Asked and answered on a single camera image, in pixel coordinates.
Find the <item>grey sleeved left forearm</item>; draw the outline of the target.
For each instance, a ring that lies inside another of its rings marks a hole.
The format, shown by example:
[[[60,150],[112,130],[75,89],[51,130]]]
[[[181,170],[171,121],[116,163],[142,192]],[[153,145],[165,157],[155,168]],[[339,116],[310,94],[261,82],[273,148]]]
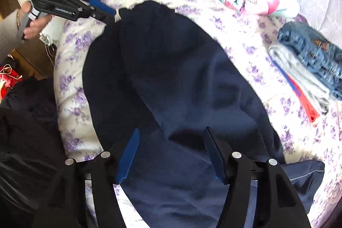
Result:
[[[16,9],[10,15],[8,15],[5,19],[1,21],[1,30],[0,30],[0,61],[7,57],[7,55],[14,50],[15,48],[19,47],[20,45],[24,44],[22,39],[17,37],[17,16],[22,17],[23,12],[21,9]]]

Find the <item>person's left hand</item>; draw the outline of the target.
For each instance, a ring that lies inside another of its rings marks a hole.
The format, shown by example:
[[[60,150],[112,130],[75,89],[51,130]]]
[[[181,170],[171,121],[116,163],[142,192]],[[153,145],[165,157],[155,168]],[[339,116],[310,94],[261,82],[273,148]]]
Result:
[[[26,1],[21,6],[19,11],[19,19],[20,25],[22,25],[24,16],[32,10],[32,6],[30,1]],[[35,20],[31,20],[29,25],[25,26],[22,32],[22,38],[25,40],[31,40],[39,35],[39,33],[47,26],[47,24],[51,21],[51,15],[45,15],[44,17],[38,17]]]

